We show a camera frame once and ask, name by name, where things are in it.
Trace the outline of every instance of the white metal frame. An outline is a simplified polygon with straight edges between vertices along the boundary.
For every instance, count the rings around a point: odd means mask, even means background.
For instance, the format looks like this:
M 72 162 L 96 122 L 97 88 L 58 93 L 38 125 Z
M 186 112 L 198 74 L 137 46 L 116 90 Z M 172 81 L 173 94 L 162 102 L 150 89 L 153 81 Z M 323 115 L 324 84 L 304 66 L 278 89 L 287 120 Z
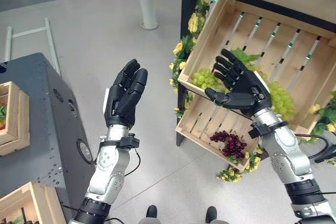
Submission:
M 55 45 L 54 45 L 54 40 L 53 40 L 53 35 L 51 33 L 51 27 L 50 27 L 50 22 L 47 18 L 45 18 L 45 27 L 40 27 L 28 31 L 23 31 L 21 33 L 13 34 L 13 28 L 11 26 L 7 27 L 7 37 L 6 37 L 6 45 L 5 45 L 5 61 L 10 61 L 12 59 L 12 39 L 25 36 L 28 34 L 34 34 L 38 33 L 40 31 L 46 31 L 47 33 L 47 38 L 49 42 L 49 48 L 50 48 L 50 55 L 51 55 L 51 60 L 52 60 L 52 65 L 54 66 L 56 72 L 61 75 L 60 68 L 59 68 L 59 63 L 58 63 L 58 58 L 55 50 Z

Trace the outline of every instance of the black shelf frame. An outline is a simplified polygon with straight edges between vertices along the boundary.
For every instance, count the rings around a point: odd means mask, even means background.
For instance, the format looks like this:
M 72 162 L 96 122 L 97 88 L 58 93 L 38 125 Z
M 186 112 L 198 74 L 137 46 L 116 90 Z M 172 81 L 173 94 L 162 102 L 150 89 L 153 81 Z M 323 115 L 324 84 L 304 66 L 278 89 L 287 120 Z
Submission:
M 181 33 L 180 33 L 181 38 L 183 36 L 188 35 L 188 21 L 190 19 L 191 14 L 193 13 L 195 9 L 196 1 L 197 0 L 182 0 Z M 249 4 L 249 5 L 254 5 L 256 7 L 260 7 L 266 10 L 270 10 L 272 12 L 282 14 L 284 16 L 291 17 L 299 21 L 323 28 L 325 30 L 332 31 L 333 33 L 336 33 L 336 24 L 328 22 L 320 18 L 310 16 L 302 12 L 298 12 L 297 10 L 286 8 L 286 7 L 276 5 L 276 4 L 263 1 L 263 0 L 236 0 L 236 1 L 240 1 L 243 3 Z M 178 93 L 177 93 L 177 107 L 180 109 L 184 107 L 186 92 L 187 92 L 187 88 L 179 83 Z M 180 133 L 176 133 L 176 145 L 180 146 L 183 140 L 184 140 L 184 136 L 182 136 Z

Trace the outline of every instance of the white flower pot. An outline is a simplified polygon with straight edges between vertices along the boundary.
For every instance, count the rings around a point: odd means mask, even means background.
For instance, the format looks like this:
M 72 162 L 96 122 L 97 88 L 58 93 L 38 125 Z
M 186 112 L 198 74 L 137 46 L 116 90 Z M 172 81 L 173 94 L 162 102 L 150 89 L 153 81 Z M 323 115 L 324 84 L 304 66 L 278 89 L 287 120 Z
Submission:
M 139 0 L 142 11 L 143 21 L 141 27 L 146 30 L 153 30 L 157 28 L 155 0 Z

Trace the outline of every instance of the person's foot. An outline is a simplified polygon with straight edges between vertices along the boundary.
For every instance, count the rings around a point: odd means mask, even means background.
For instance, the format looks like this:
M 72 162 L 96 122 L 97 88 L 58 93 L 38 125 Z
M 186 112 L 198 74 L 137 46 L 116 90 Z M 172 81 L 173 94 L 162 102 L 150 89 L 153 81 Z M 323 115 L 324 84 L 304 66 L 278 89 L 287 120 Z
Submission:
M 157 208 L 154 205 L 149 206 L 147 209 L 146 217 L 156 218 L 158 216 Z
M 217 210 L 215 207 L 209 207 L 206 211 L 205 223 L 210 223 L 215 219 L 217 219 Z

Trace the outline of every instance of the robotic arm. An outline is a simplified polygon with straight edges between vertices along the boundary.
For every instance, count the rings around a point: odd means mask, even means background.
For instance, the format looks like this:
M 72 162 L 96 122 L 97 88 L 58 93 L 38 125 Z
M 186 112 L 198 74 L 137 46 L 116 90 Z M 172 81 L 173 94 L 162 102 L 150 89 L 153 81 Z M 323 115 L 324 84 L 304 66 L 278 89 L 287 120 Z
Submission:
M 69 224 L 103 224 L 124 183 L 130 161 L 129 150 L 139 140 L 129 130 L 135 123 L 135 106 L 147 82 L 147 70 L 131 60 L 117 75 L 104 99 L 104 117 L 108 131 L 102 138 L 93 174 L 85 198 Z
M 215 76 L 231 93 L 206 89 L 206 95 L 219 106 L 239 109 L 251 117 L 252 138 L 260 136 L 274 171 L 284 183 L 292 201 L 292 209 L 300 218 L 296 224 L 335 224 L 335 211 L 321 194 L 307 156 L 300 150 L 298 140 L 271 108 L 269 90 L 257 72 L 249 71 L 231 52 L 222 50 L 216 57 Z

